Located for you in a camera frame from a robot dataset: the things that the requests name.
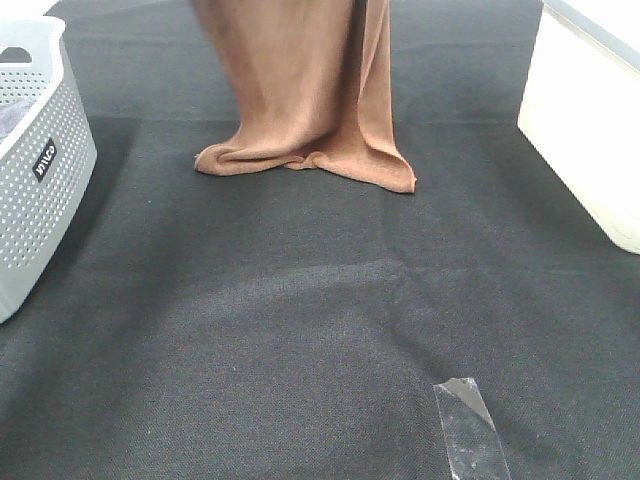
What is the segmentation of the clear adhesive tape strip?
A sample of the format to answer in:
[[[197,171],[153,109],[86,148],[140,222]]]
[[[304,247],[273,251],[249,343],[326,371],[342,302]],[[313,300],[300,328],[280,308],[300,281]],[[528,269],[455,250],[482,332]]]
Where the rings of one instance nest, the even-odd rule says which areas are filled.
[[[508,480],[511,473],[493,419],[473,377],[433,386],[451,478]]]

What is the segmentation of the black table cloth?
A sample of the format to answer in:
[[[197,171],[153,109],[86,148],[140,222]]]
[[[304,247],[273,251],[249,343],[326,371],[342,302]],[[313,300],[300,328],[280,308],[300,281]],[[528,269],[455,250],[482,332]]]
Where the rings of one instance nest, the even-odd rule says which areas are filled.
[[[233,97],[185,1],[63,1],[98,151],[1,328],[5,479],[446,479],[476,380],[515,479],[639,475],[639,259],[515,121],[537,1],[395,1],[398,195],[196,173]]]

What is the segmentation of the brown towel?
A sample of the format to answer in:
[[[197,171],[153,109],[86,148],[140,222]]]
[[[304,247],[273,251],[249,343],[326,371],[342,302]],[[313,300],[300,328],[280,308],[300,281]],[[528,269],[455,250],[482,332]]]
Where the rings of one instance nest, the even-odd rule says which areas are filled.
[[[195,160],[232,176],[319,168],[411,193],[392,124],[386,1],[196,1],[235,96],[239,126]]]

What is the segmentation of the grey cloth in basket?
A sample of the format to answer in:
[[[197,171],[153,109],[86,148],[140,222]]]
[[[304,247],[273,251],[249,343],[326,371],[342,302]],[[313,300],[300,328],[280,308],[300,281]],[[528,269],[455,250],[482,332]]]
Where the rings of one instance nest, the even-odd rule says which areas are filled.
[[[7,138],[19,125],[25,115],[34,105],[29,98],[17,98],[11,103],[1,105],[0,109],[0,139]]]

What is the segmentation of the white plastic storage box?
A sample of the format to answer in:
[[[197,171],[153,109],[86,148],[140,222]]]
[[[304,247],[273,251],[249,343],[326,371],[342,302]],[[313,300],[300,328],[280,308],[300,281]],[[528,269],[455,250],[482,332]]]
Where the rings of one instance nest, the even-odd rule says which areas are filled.
[[[543,2],[517,125],[612,243],[638,253],[638,2]]]

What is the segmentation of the grey perforated laundry basket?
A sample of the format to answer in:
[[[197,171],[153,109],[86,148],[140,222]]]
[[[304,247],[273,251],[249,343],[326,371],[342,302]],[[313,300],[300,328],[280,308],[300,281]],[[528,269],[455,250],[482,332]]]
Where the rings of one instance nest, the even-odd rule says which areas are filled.
[[[1,142],[1,318],[22,306],[68,229],[97,151],[66,52],[63,20],[4,18],[1,104],[29,109]]]

